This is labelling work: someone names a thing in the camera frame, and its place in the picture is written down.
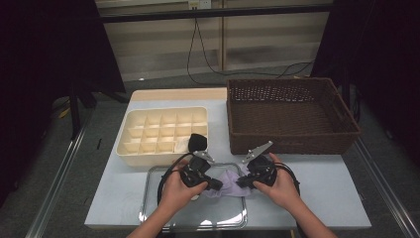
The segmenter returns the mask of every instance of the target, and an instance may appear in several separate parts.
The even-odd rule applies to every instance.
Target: brown basket
[[[329,78],[229,79],[231,153],[343,154],[361,133]]]

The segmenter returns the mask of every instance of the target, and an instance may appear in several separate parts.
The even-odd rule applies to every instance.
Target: lavender fabric
[[[221,197],[221,196],[248,196],[251,194],[251,190],[249,187],[241,188],[236,184],[239,176],[229,170],[225,170],[218,180],[223,183],[223,186],[220,190],[210,189],[204,190],[201,194],[206,195],[208,197]]]

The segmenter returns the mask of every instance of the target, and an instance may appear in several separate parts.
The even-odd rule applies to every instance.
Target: table
[[[134,109],[204,106],[208,110],[209,153],[218,163],[239,163],[242,156],[233,156],[229,151],[226,95],[226,88],[139,90],[133,93],[126,115]],[[149,168],[131,168],[117,156],[121,133],[122,127],[84,223],[92,229],[134,228],[140,223],[139,212]],[[301,182],[302,199],[328,227],[371,227],[340,155],[280,157]],[[287,211],[257,190],[246,197],[246,207],[248,222],[243,229],[285,230],[296,225]]]

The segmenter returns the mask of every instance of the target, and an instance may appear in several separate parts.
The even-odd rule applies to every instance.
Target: clear plastic lid
[[[140,221],[143,222],[157,208],[158,184],[169,167],[153,167],[149,170]],[[225,170],[239,174],[236,164],[213,164],[206,175],[217,179]],[[178,211],[163,227],[165,231],[219,230],[244,227],[247,210],[243,197],[221,196],[210,198],[200,195]]]

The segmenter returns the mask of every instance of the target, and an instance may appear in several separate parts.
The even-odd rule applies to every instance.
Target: transparent tray
[[[208,138],[206,108],[133,110],[124,121],[117,155],[131,167],[168,166],[188,152],[192,133]]]
[[[149,170],[140,221],[143,222],[157,208],[158,184],[168,167],[153,167]],[[236,164],[213,164],[206,172],[217,179],[225,170],[240,172]],[[222,196],[210,198],[200,195],[178,211],[163,227],[165,231],[219,230],[242,228],[247,223],[247,209],[243,197]]]

